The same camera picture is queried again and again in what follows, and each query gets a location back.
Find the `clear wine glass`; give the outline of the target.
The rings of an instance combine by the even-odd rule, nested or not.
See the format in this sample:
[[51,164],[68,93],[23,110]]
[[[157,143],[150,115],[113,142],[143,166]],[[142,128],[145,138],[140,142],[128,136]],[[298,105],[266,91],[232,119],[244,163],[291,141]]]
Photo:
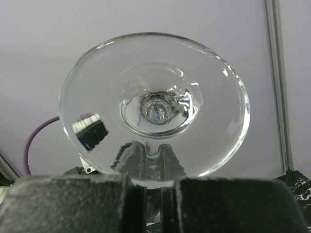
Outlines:
[[243,143],[250,117],[234,68],[209,47],[168,33],[96,45],[59,95],[63,130],[80,157],[149,189],[217,171]]

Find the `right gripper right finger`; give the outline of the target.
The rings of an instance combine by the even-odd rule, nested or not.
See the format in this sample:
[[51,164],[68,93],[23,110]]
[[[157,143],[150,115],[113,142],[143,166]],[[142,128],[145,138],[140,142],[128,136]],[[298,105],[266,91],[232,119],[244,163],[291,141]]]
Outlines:
[[263,179],[190,179],[162,191],[163,233],[306,233],[285,183]]

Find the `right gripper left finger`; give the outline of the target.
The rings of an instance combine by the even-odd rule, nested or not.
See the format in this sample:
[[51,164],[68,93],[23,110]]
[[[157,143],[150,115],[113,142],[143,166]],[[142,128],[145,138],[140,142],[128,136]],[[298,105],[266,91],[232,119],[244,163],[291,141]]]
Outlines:
[[124,175],[27,176],[0,205],[3,233],[143,233],[143,188]]

